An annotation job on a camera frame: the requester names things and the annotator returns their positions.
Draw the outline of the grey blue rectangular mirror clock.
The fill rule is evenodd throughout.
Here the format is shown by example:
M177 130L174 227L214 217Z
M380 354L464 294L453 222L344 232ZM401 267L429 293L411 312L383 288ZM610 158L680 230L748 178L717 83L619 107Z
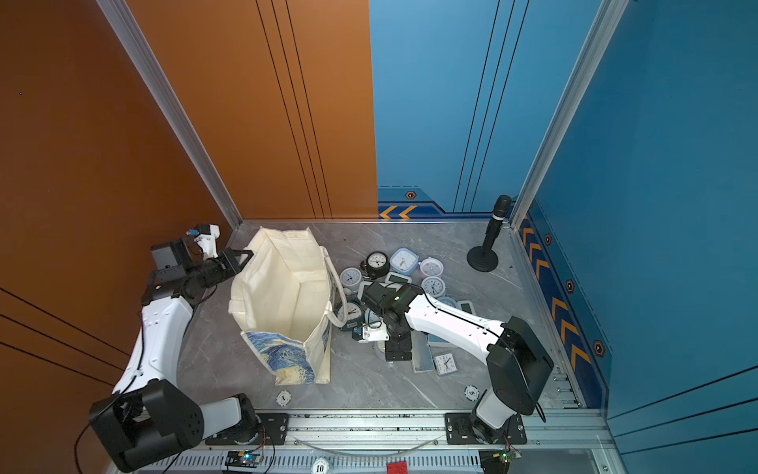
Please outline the grey blue rectangular mirror clock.
M428 345L428 335L414 331L412 333L412 366L414 373L424 373L435 370L432 350Z

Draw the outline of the small white square clock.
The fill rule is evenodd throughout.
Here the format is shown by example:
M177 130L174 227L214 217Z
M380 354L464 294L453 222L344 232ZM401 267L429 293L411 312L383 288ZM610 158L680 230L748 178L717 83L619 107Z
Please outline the small white square clock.
M456 361L452 353L435 355L433 357L433 363L436 373L439 376L450 375L458 371Z

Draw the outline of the cream canvas bag starry print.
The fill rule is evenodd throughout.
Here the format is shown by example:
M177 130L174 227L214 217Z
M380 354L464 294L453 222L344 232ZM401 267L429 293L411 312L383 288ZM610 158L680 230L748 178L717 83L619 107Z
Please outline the cream canvas bag starry print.
M347 324L347 297L326 247L310 229L260 228L250 263L233 278L228 312L277 385L331 382L331 341Z

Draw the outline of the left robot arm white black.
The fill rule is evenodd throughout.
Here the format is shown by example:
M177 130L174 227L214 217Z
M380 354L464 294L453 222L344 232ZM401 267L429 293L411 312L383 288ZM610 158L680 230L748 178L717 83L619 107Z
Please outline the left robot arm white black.
M128 366L111 397L92 405L88 421L116 468L126 473L214 436L248 444L261 431L246 395L199 405L177 387L179 356L197 306L208 290L240 274L253 252L217 252L209 244L198 257L187 241L177 240L153 246L151 254L156 268L142 296Z

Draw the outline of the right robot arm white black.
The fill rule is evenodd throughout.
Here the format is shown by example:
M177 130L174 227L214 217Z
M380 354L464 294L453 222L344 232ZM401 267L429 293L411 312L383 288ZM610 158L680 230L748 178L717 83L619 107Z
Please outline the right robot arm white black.
M539 398L555 363L525 320L474 316L443 304L414 284L393 290L373 282L361 301L386 329L386 361L410 361L412 333L418 332L452 343L487 367L491 387L469 417L478 442L504 442L505 429L516 427L518 416L538 414L546 419Z

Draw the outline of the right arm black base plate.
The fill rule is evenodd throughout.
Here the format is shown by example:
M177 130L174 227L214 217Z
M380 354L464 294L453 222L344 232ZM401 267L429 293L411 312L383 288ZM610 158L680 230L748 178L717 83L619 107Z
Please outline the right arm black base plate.
M519 414L508 418L499 429L493 429L475 419L473 413L446 413L444 422L446 440L452 446L464 444L523 446L527 444L525 426Z

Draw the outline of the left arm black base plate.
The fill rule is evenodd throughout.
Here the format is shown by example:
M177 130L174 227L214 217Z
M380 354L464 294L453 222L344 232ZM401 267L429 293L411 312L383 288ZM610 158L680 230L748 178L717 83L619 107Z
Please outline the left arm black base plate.
M289 426L286 413L256 414L252 424L233 427L205 440L207 446L283 446Z

